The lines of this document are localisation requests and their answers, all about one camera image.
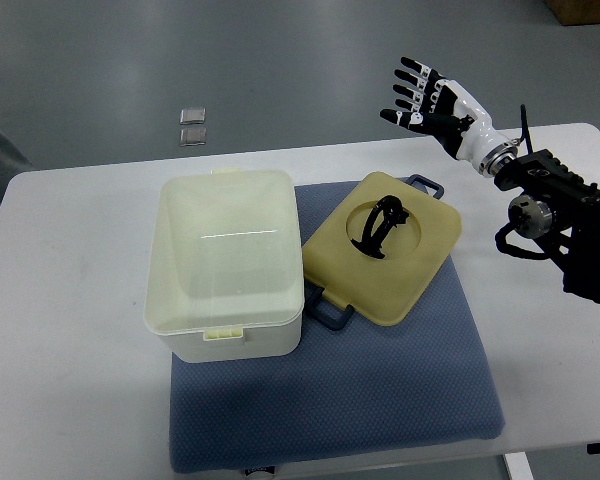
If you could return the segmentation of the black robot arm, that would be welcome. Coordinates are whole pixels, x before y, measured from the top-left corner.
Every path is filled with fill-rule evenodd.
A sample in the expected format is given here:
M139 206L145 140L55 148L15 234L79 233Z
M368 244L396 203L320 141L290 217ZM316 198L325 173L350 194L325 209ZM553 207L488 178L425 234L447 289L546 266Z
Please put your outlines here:
M509 204L496 247L512 257L552 261L563 272L564 292L600 303L600 188L550 151L535 151L525 106L520 116L527 154L502 166L494 184L522 193Z

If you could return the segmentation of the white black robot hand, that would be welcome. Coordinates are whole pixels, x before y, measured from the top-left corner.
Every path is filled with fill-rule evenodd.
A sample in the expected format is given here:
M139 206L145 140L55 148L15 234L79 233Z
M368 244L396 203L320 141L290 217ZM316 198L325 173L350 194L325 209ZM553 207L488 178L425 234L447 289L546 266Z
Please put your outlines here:
M449 156L470 163L485 177L516 158L514 141L493 126L490 114L457 81L408 57L394 75L396 107L383 109L382 119L434 137Z

